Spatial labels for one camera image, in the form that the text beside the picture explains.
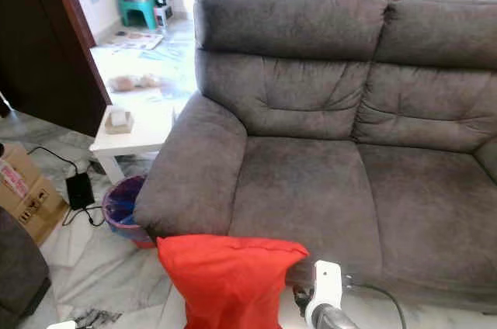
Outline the red pillow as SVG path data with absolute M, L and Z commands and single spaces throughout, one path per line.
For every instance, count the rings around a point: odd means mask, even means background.
M 184 329 L 283 329 L 287 270 L 308 257 L 295 241 L 181 234 L 156 241 L 158 258 L 184 298 Z

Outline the grey fabric two-seat sofa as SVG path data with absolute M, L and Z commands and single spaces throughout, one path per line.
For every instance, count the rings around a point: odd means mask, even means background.
M 138 225 L 296 241 L 497 315 L 497 0 L 194 3 L 196 91 Z

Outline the printed floor mat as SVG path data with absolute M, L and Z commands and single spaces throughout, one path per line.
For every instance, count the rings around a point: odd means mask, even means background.
M 149 51 L 164 39 L 165 36 L 157 30 L 120 29 L 107 37 L 102 46 L 118 50 Z

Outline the bin with purple bag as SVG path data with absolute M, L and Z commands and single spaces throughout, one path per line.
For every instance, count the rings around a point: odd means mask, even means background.
M 149 250 L 156 248 L 156 243 L 134 219 L 137 196 L 145 180 L 145 175 L 136 175 L 113 185 L 103 197 L 102 210 L 114 234 L 132 241 L 142 250 Z

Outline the brown cardboard box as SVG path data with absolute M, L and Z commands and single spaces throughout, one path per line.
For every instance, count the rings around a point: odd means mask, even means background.
M 42 245 L 63 222 L 70 205 L 40 173 L 25 148 L 4 142 L 0 157 L 0 204 Z

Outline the white side table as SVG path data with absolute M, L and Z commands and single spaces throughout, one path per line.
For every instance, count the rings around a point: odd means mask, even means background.
M 129 134 L 104 133 L 103 113 L 89 151 L 102 165 L 110 183 L 116 184 L 124 180 L 124 173 L 115 159 L 117 156 L 160 151 L 183 106 L 183 102 L 145 103 L 130 108 L 119 106 L 134 114 L 134 129 Z

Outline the black power adapter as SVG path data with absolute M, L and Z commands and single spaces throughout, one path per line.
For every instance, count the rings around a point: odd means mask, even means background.
M 67 177 L 64 183 L 68 195 L 68 204 L 70 204 L 72 210 L 83 210 L 95 204 L 95 194 L 93 194 L 88 173 L 75 173 L 75 175 Z

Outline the beige tissue box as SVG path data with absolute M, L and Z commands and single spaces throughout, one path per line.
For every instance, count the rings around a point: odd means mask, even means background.
M 129 134 L 134 129 L 134 114 L 119 106 L 107 106 L 104 110 L 104 133 L 109 135 Z

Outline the beige soft toy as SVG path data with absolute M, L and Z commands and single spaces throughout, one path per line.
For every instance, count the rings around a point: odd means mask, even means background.
M 160 88 L 165 79 L 159 74 L 122 74 L 109 80 L 113 92 L 131 92 Z

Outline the dark brown wooden door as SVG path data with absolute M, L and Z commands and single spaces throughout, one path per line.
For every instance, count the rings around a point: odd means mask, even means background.
M 95 137 L 109 95 L 78 0 L 1 0 L 1 92 L 12 109 Z

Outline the green plastic stool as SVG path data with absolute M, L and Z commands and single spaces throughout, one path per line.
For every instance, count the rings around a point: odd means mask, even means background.
M 156 7 L 156 0 L 144 0 L 144 2 L 125 2 L 124 0 L 118 0 L 120 19 L 124 26 L 130 26 L 132 16 L 140 16 L 147 28 L 157 29 Z

